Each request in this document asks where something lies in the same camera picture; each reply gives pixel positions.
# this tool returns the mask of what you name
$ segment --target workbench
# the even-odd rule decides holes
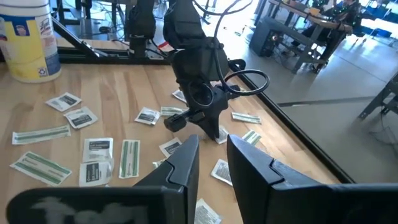
[[[120,49],[117,42],[100,40],[87,41],[98,49]],[[58,45],[68,46],[64,40]],[[232,81],[247,89],[244,83],[233,78]],[[32,151],[51,159],[72,170],[62,187],[78,186],[79,166],[82,159],[83,141],[86,138],[109,137],[114,139],[113,157],[115,169],[109,185],[111,187],[133,186],[154,170],[152,162],[164,159],[159,145],[178,137],[184,142],[191,134],[205,136],[194,124],[188,123],[177,133],[167,130],[160,118],[155,126],[134,121],[143,107],[160,110],[161,106],[184,108],[183,102],[172,96],[178,89],[172,67],[166,65],[62,65],[62,74],[56,80],[28,84],[15,81],[7,74],[7,66],[0,63],[0,210],[1,223],[8,201],[18,193],[33,188],[47,187],[9,165],[18,160],[25,152]],[[71,108],[89,107],[98,117],[98,121],[79,130],[72,130],[72,136],[38,142],[23,146],[11,144],[12,132],[33,131],[68,124],[63,113],[45,105],[51,98],[69,92],[83,101]],[[233,121],[231,112],[256,114],[262,124],[249,124]],[[220,115],[220,125],[230,134],[243,136],[250,129],[262,138],[256,147],[288,166],[325,184],[338,180],[326,167],[292,134],[290,129],[259,100],[256,96],[240,97],[229,101],[229,108]],[[119,162],[123,139],[141,140],[139,177],[119,179]],[[218,159],[226,158],[226,143],[218,145],[209,139],[200,141],[200,176],[198,199],[205,202],[223,217],[223,223],[241,223],[238,204],[233,188],[210,176]]]
[[[299,56],[296,64],[294,65],[294,68],[292,69],[292,73],[294,74],[297,73],[297,70],[300,69],[303,63],[317,64],[314,72],[318,73],[323,68],[323,66],[328,63],[330,56],[339,46],[340,42],[345,38],[346,33],[352,32],[353,28],[351,26],[346,24],[340,24],[337,22],[327,21],[326,18],[321,14],[312,15],[309,12],[294,7],[294,5],[285,4],[279,0],[268,0],[268,1],[270,3],[270,6],[268,8],[267,17],[269,18],[264,18],[264,20],[269,19],[268,25],[271,26],[271,29],[279,30],[284,34],[288,35],[289,37],[299,41],[301,44],[305,46],[304,50],[301,51],[297,50],[297,48],[295,47],[290,47],[285,43],[281,43],[288,49],[294,51],[295,54]],[[280,9],[286,9],[289,11],[289,15],[287,16],[284,25],[281,24],[279,21],[275,20],[275,17]],[[306,20],[316,25],[316,28],[313,31],[311,37],[306,37],[303,34],[298,33],[296,30],[289,28],[289,24],[294,14],[299,15],[300,17],[303,17]],[[331,38],[330,41],[328,41],[326,49],[324,50],[320,58],[318,58],[317,55],[319,55],[319,53],[316,52],[317,54],[314,56],[312,46],[313,44],[317,45],[324,44],[324,43],[319,43],[319,41],[317,40],[318,36],[320,35],[323,29],[334,29],[335,32],[333,33],[333,38]]]

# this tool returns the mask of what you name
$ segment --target gray floor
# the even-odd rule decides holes
[[[354,44],[356,38],[348,37],[318,75],[308,67],[294,75],[273,58],[255,55],[243,37],[223,34],[220,40],[229,57],[240,56],[248,68],[270,76],[265,93],[356,182],[398,182],[397,149],[381,142],[391,141],[385,131],[377,134],[380,141],[369,133],[383,129],[380,109],[364,121],[356,119],[398,71],[396,50],[371,39]],[[264,81],[251,79],[258,85]],[[395,114],[383,119],[390,133],[398,133],[397,119]]]

